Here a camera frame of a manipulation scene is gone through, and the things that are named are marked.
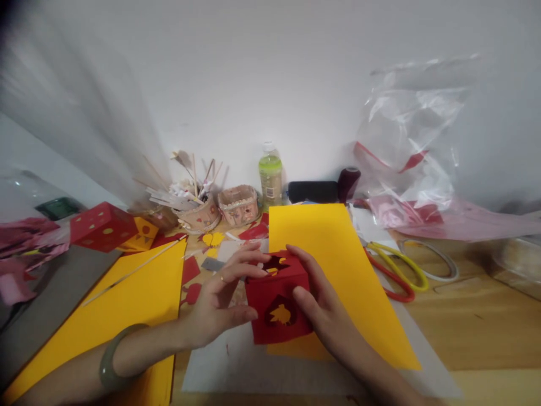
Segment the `hand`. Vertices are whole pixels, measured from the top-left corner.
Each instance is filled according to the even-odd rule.
[[[301,248],[287,245],[297,256],[310,278],[312,293],[301,286],[293,289],[293,297],[312,322],[314,331],[327,350],[342,363],[353,354],[371,347],[358,332],[336,291],[316,260]]]
[[[210,277],[201,288],[192,312],[180,324],[181,334],[189,349],[204,347],[224,331],[258,318],[256,309],[246,305],[229,307],[240,278],[260,278],[267,272],[247,262],[268,262],[270,255],[259,251],[261,244],[247,244],[233,254],[224,267]]]

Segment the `yellow scissor handle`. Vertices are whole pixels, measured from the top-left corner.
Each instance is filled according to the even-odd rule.
[[[410,258],[408,258],[404,254],[402,254],[400,251],[397,251],[396,249],[393,249],[391,247],[387,247],[386,245],[382,245],[382,244],[380,244],[378,242],[370,242],[370,243],[368,243],[368,245],[366,247],[376,251],[376,253],[380,257],[383,258],[383,261],[385,261],[385,263],[390,266],[392,271],[394,273],[396,273],[398,275],[398,277],[400,279],[402,279],[405,283],[410,285],[413,290],[416,290],[417,292],[424,292],[425,290],[428,289],[428,280],[427,280],[427,277],[425,276],[423,270],[421,268],[419,268],[419,266],[415,262],[413,262]],[[417,276],[421,280],[421,285],[417,286],[417,285],[413,284],[408,278],[406,278],[406,275],[403,274],[403,272],[400,270],[400,268],[398,268],[396,266],[394,261],[392,261],[384,251],[387,251],[387,252],[389,252],[391,254],[396,255],[397,257],[402,259],[405,263],[407,263],[408,266],[417,274]]]

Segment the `spool of thread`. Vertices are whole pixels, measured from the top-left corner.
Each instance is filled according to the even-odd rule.
[[[340,203],[345,203],[353,197],[360,177],[361,171],[354,166],[347,167],[340,172],[340,177],[338,177],[338,201]]]

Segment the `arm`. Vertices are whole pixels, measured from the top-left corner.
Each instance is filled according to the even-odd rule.
[[[243,276],[263,277],[267,273],[247,262],[267,262],[269,255],[258,251],[260,244],[248,244],[236,252],[224,268],[209,278],[191,313],[144,328],[125,337],[113,356],[113,369],[121,377],[133,377],[177,352],[203,347],[222,332],[255,320],[249,306],[228,308],[238,281]],[[106,395],[101,385],[100,362],[108,343],[93,348],[61,365],[26,392],[17,406],[88,403]]]
[[[301,260],[310,277],[313,292],[312,295],[297,286],[293,290],[293,296],[334,358],[364,384],[382,405],[428,404],[425,398],[365,341],[316,260],[298,247],[288,245],[287,249]]]

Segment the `red paper lantern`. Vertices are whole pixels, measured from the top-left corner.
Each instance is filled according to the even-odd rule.
[[[264,266],[269,275],[245,281],[248,304],[258,311],[257,320],[252,321],[255,344],[289,341],[313,331],[292,296],[296,286],[310,290],[306,270],[288,251],[269,255],[272,259]]]

